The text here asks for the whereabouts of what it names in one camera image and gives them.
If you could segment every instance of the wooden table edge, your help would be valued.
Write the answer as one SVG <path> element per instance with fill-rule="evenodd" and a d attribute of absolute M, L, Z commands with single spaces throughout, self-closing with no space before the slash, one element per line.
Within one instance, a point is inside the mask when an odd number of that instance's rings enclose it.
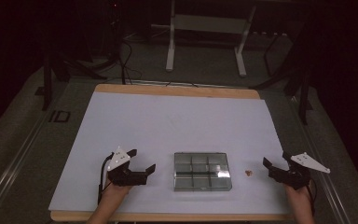
<path fill-rule="evenodd" d="M 99 84 L 96 86 L 94 91 L 127 93 L 127 94 L 260 99 L 258 92 L 255 90 L 231 89 L 231 88 L 206 88 L 206 87 L 196 88 L 196 87 L 178 87 L 178 86 Z"/>
<path fill-rule="evenodd" d="M 87 221 L 91 212 L 51 211 L 54 221 Z M 122 222 L 173 222 L 173 221 L 272 221 L 292 220 L 291 214 L 167 214 L 167 213 L 116 213 L 111 221 Z"/>

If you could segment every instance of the desk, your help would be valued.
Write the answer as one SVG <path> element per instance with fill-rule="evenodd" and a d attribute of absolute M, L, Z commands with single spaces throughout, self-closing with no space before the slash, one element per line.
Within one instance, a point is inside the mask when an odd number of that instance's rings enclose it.
<path fill-rule="evenodd" d="M 89 218 L 97 205 L 103 159 L 117 146 L 138 149 L 130 169 L 153 163 L 157 168 L 147 185 L 131 190 L 112 220 L 291 218 L 282 185 L 270 179 L 262 165 L 265 156 L 287 168 L 267 106 L 256 91 L 97 86 L 49 207 L 54 220 Z M 226 152 L 232 190 L 174 192 L 177 151 Z M 246 176 L 245 170 L 253 175 Z"/>
<path fill-rule="evenodd" d="M 246 70 L 243 63 L 242 50 L 245 45 L 246 38 L 249 34 L 249 29 L 251 27 L 254 14 L 255 6 L 252 6 L 251 12 L 249 13 L 247 19 L 243 20 L 181 15 L 175 13 L 175 0 L 171 0 L 170 45 L 168 48 L 166 70 L 169 72 L 173 70 L 173 60 L 175 54 L 174 36 L 176 29 L 219 32 L 228 34 L 241 34 L 241 42 L 237 47 L 235 47 L 234 53 L 239 74 L 241 77 L 245 77 Z"/>

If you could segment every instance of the human hand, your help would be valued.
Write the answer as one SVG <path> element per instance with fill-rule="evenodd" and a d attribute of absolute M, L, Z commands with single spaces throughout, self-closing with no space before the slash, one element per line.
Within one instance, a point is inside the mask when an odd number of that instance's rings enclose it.
<path fill-rule="evenodd" d="M 97 209 L 91 215 L 88 224 L 105 224 L 109 218 L 115 213 L 123 202 L 126 195 L 130 192 L 132 186 L 117 186 L 110 181 L 106 181 L 105 189 Z"/>
<path fill-rule="evenodd" d="M 307 187 L 295 190 L 288 185 L 283 185 L 286 190 L 287 200 L 292 207 L 295 221 L 298 224 L 314 224 L 315 221 L 312 216 L 311 196 Z"/>

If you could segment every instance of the metal frame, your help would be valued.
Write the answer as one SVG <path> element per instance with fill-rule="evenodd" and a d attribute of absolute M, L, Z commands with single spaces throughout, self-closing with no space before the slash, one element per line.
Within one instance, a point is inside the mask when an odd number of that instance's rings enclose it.
<path fill-rule="evenodd" d="M 175 0 L 171 0 L 170 45 L 168 47 L 168 57 L 165 68 L 167 72 L 173 71 L 173 61 L 175 55 L 175 29 L 196 30 L 229 34 L 241 34 L 241 42 L 237 47 L 234 48 L 234 53 L 237 61 L 239 75 L 240 77 L 245 77 L 246 69 L 242 58 L 242 51 L 245 45 L 246 38 L 249 34 L 249 30 L 255 14 L 255 9 L 256 6 L 253 6 L 247 20 L 189 16 L 175 14 Z"/>

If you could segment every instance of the transparent container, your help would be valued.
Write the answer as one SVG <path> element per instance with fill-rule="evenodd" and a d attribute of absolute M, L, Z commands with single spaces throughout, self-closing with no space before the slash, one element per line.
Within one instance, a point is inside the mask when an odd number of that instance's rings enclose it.
<path fill-rule="evenodd" d="M 232 188 L 226 153 L 176 152 L 175 191 L 229 191 Z"/>

